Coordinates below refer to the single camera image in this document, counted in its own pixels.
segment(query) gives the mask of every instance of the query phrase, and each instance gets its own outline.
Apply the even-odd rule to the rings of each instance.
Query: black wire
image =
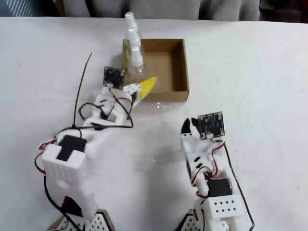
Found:
[[[77,110],[77,103],[78,103],[78,98],[79,98],[79,93],[80,93],[80,88],[81,88],[81,84],[82,84],[82,81],[83,81],[83,77],[85,75],[85,72],[86,72],[86,69],[87,69],[87,65],[88,65],[88,61],[91,57],[92,53],[90,54],[90,56],[88,57],[88,60],[85,64],[85,67],[83,68],[83,73],[82,73],[82,76],[81,76],[81,80],[80,80],[80,84],[79,84],[79,88],[78,88],[78,92],[77,92],[77,97],[76,97],[76,100],[75,100],[75,109],[74,109],[74,120],[73,120],[73,125],[72,127],[76,127],[76,110]]]
[[[82,118],[82,120],[85,120],[85,117],[83,116],[81,110],[82,110],[82,109],[84,108],[84,106],[86,106],[86,105],[92,105],[93,107],[96,107],[97,109],[99,109],[99,110],[101,111],[101,115],[102,115],[102,116],[107,117],[107,115],[105,114],[105,112],[104,112],[104,111],[102,110],[102,108],[101,108],[102,106],[104,106],[104,104],[101,105],[101,106],[98,106],[98,105],[96,105],[96,104],[93,104],[93,103],[90,103],[90,102],[86,102],[86,103],[84,103],[83,105],[81,105],[80,108],[78,109],[78,113],[79,113],[80,117]]]
[[[53,200],[52,198],[50,197],[49,195],[49,192],[48,192],[48,189],[47,189],[47,185],[46,185],[46,176],[44,176],[44,189],[45,189],[45,194],[47,196],[47,199],[49,200],[49,202],[56,208],[58,209],[62,214],[63,216],[67,219],[68,222],[70,222],[74,228],[77,230],[77,231],[82,231],[78,225],[62,210],[61,207],[59,207]]]
[[[230,166],[231,171],[232,171],[232,174],[233,174],[233,176],[234,176],[234,178],[235,178],[235,181],[236,181],[237,187],[239,188],[240,193],[241,193],[241,196],[242,196],[242,198],[243,198],[243,200],[244,200],[244,204],[245,204],[245,207],[246,207],[247,213],[248,213],[248,215],[249,215],[249,218],[250,218],[250,221],[251,221],[251,224],[252,224],[252,225],[251,225],[251,227],[250,227],[250,229],[249,229],[249,231],[252,231],[252,230],[255,228],[255,222],[254,222],[254,220],[253,220],[253,218],[252,218],[252,216],[251,216],[251,214],[250,214],[250,211],[249,211],[249,208],[248,208],[248,205],[247,205],[246,199],[245,199],[245,197],[244,197],[243,191],[242,191],[242,189],[241,189],[241,187],[240,187],[240,184],[239,184],[239,182],[238,182],[238,180],[237,180],[237,178],[236,178],[236,176],[235,176],[235,173],[234,173],[234,171],[233,171],[233,168],[232,168],[232,165],[231,165],[230,156],[229,156],[229,153],[228,153],[228,149],[227,149],[226,144],[224,145],[224,147],[225,147],[225,150],[226,150],[226,154],[227,154],[227,158],[228,158],[229,166]]]
[[[68,220],[66,219],[66,225],[63,228],[61,228],[61,229],[51,229],[51,230],[47,230],[47,231],[61,231],[61,230],[65,230],[67,228],[67,226],[68,226]]]
[[[111,88],[109,88],[110,93],[112,94],[112,96],[114,97],[115,101],[123,108],[123,110],[125,111],[125,113],[127,114],[131,125],[130,126],[121,126],[121,128],[133,128],[134,127],[134,122],[132,120],[132,118],[130,117],[130,113],[131,113],[131,109],[133,107],[133,103],[131,102],[130,105],[130,110],[129,112],[126,110],[126,108],[123,106],[123,104],[116,98],[116,96],[114,95],[114,93],[111,91]]]
[[[76,127],[76,126],[70,126],[70,127],[67,127],[67,128],[64,128],[62,130],[60,130],[59,132],[57,132],[57,134],[55,135],[55,138],[56,136],[63,132],[63,131],[66,131],[66,130],[69,130],[69,129],[78,129],[78,130],[82,130],[82,129],[105,129],[105,128],[133,128],[134,127],[134,122],[130,116],[130,113],[131,113],[131,109],[132,109],[132,106],[133,106],[133,103],[131,103],[131,106],[130,106],[130,110],[129,112],[126,110],[126,108],[124,107],[124,105],[116,98],[116,96],[114,95],[114,93],[111,91],[111,88],[109,88],[109,91],[110,93],[112,94],[112,96],[114,97],[115,101],[123,108],[123,110],[125,111],[125,113],[127,114],[127,117],[128,119],[130,120],[130,123],[131,125],[130,126],[126,126],[126,125],[93,125],[93,126],[85,126],[85,127]],[[92,104],[92,103],[85,103],[85,104],[90,104],[92,106],[95,106],[95,107],[98,107],[97,105],[95,104]]]

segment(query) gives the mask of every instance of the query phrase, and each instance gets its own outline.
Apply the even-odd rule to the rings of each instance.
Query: mounting hole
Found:
[[[196,168],[200,168],[202,166],[202,163],[199,163]]]

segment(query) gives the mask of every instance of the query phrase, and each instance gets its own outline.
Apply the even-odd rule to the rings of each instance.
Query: cardboard box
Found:
[[[151,102],[184,102],[189,94],[189,83],[183,39],[142,39],[143,59],[149,77],[158,83],[144,99]],[[123,68],[128,68],[127,47],[123,42]]]

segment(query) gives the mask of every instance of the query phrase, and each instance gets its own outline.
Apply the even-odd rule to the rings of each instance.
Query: white table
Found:
[[[223,111],[227,146],[256,231],[307,230],[308,25],[138,20],[145,38],[184,38],[190,96],[134,112],[91,165],[91,187],[118,231],[170,231],[196,199],[183,153],[185,118]],[[123,19],[0,18],[1,230],[42,231],[60,216],[35,170],[37,146],[120,66]]]

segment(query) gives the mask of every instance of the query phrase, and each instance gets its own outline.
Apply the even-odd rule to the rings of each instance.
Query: transparent bottle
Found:
[[[148,79],[147,68],[144,65],[140,47],[131,48],[131,62],[128,67],[130,82],[141,83]]]
[[[131,62],[131,48],[139,47],[141,55],[144,54],[144,51],[143,51],[143,47],[141,45],[141,40],[140,40],[140,38],[139,38],[135,29],[129,29],[127,31],[126,41],[127,41],[126,56],[127,56],[127,59],[128,59],[128,64],[130,64],[130,62]]]
[[[138,25],[136,23],[134,13],[133,12],[127,12],[125,14],[125,20],[126,20],[126,24],[127,24],[127,30],[130,30],[130,29],[135,30],[137,32],[139,38],[143,39],[142,33],[138,29]]]

